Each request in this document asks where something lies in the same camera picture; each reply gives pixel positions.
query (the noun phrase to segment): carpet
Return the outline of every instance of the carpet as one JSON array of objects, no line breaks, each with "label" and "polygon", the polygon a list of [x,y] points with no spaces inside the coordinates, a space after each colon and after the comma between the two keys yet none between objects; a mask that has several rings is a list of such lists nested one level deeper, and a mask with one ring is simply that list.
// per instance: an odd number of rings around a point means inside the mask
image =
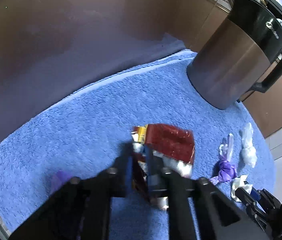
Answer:
[{"label": "carpet", "polygon": [[[256,189],[273,191],[274,161],[242,103],[226,110],[208,104],[193,88],[186,67],[196,53],[183,50],[88,85],[41,112],[0,144],[0,215],[14,231],[47,200],[51,178],[63,170],[83,179],[111,165],[131,127],[167,123],[190,129],[195,139],[192,178],[212,177],[218,148],[234,135],[232,162]],[[244,166],[240,131],[251,122],[257,150],[255,168]],[[231,183],[218,188],[230,197]],[[168,215],[136,192],[114,198],[110,239],[168,239]]]}]

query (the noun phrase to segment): electric kettle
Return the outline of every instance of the electric kettle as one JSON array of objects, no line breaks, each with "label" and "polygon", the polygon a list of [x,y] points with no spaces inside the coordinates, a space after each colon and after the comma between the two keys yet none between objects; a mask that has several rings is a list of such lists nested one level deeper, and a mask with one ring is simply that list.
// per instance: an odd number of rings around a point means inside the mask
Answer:
[{"label": "electric kettle", "polygon": [[187,67],[190,82],[211,105],[226,109],[250,90],[265,93],[282,75],[282,26],[257,0],[234,0],[233,8]]}]

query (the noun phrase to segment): white plastic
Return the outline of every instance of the white plastic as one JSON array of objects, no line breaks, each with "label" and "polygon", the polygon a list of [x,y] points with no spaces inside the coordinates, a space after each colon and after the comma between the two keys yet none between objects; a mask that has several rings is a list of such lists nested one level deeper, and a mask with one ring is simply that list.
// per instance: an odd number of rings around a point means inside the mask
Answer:
[{"label": "white plastic", "polygon": [[233,134],[229,133],[226,144],[221,144],[219,147],[219,154],[223,156],[228,162],[231,161],[233,154]]},{"label": "white plastic", "polygon": [[248,122],[242,131],[242,158],[245,164],[250,165],[252,168],[256,166],[257,163],[257,153],[256,149],[252,144],[253,128],[252,124]]},{"label": "white plastic", "polygon": [[241,187],[249,194],[251,193],[253,185],[244,184],[244,182],[247,180],[247,177],[248,177],[247,175],[242,175],[241,177],[235,178],[233,180],[232,187],[231,187],[231,198],[233,198],[234,201],[236,202],[241,202],[241,200],[239,200],[239,198],[235,195],[235,191],[237,190],[237,188]]}]

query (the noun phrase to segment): crumpled paper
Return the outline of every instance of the crumpled paper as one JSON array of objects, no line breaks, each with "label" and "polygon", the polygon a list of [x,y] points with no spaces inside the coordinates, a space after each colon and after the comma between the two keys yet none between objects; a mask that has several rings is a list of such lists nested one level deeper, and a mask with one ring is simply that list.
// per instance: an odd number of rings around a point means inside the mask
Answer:
[{"label": "crumpled paper", "polygon": [[248,177],[247,175],[242,175],[241,177],[235,178],[233,180],[232,187],[231,187],[231,198],[233,198],[234,201],[236,201],[236,202],[241,202],[241,200],[235,195],[235,191],[239,187],[243,188],[249,194],[251,193],[253,185],[252,184],[244,184],[244,182],[247,180],[247,177]]}]

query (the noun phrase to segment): crumpled wrapper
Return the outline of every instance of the crumpled wrapper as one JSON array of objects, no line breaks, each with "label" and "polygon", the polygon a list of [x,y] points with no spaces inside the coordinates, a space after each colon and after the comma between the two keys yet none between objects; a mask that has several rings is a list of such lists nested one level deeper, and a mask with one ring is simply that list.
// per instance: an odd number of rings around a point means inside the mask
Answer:
[{"label": "crumpled wrapper", "polygon": [[251,194],[253,185],[252,184],[244,184],[244,182],[247,180],[247,177],[248,177],[247,175],[242,175],[241,177],[235,178],[233,180],[232,187],[231,187],[231,198],[233,198],[234,201],[236,201],[236,202],[241,202],[241,200],[235,195],[235,191],[239,187],[243,188],[246,192]]},{"label": "crumpled wrapper", "polygon": [[157,123],[133,127],[131,134],[134,141],[134,187],[151,204],[166,210],[169,207],[167,198],[150,199],[148,196],[144,144],[153,149],[153,155],[162,158],[165,167],[178,172],[183,177],[190,178],[194,161],[193,132]]}]

